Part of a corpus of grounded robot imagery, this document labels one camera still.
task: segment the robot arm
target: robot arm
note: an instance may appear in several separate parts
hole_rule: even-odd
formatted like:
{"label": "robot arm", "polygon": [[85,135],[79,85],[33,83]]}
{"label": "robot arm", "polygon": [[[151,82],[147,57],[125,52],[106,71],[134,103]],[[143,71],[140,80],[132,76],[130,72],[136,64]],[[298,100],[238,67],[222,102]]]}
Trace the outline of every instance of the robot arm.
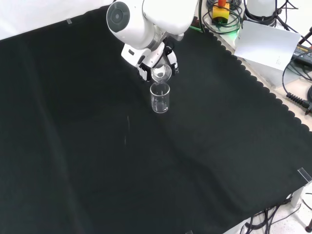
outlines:
{"label": "robot arm", "polygon": [[138,68],[144,80],[163,57],[173,74],[178,72],[176,56],[163,41],[168,36],[182,40],[197,3],[198,0],[117,0],[109,7],[108,27],[125,43],[121,55]]}

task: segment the black cloth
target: black cloth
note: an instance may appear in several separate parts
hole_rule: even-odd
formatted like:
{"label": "black cloth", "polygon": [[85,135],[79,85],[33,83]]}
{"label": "black cloth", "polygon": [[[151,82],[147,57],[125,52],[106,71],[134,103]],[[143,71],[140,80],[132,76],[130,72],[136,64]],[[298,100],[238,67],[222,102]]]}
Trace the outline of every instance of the black cloth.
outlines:
{"label": "black cloth", "polygon": [[305,184],[308,128],[212,34],[158,115],[106,11],[0,42],[3,233],[221,234]]}

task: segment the white wall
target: white wall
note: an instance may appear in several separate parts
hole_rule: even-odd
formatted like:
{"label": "white wall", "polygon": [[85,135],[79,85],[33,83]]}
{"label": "white wall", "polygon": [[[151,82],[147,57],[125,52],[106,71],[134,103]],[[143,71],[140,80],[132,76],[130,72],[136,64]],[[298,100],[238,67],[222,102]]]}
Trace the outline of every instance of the white wall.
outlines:
{"label": "white wall", "polygon": [[113,0],[0,0],[0,40],[82,15]]}

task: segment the white paper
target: white paper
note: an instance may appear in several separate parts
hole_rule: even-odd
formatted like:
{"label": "white paper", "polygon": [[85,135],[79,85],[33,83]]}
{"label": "white paper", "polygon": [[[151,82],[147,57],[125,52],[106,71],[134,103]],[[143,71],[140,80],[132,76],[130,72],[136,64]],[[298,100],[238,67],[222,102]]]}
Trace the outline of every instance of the white paper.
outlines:
{"label": "white paper", "polygon": [[0,40],[82,15],[113,0],[0,0]]}
{"label": "white paper", "polygon": [[240,29],[235,41],[235,55],[284,70],[299,39],[298,33],[244,21],[243,29]]}

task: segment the yellow device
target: yellow device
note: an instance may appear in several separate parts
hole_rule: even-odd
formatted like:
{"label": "yellow device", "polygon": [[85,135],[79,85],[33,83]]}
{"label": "yellow device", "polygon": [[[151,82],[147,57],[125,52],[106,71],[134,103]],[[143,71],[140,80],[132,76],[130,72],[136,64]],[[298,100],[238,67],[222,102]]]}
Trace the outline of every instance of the yellow device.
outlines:
{"label": "yellow device", "polygon": [[[226,3],[225,8],[230,9],[230,4]],[[220,23],[227,23],[229,20],[230,11],[227,9],[219,8],[217,6],[213,7],[213,19]]]}

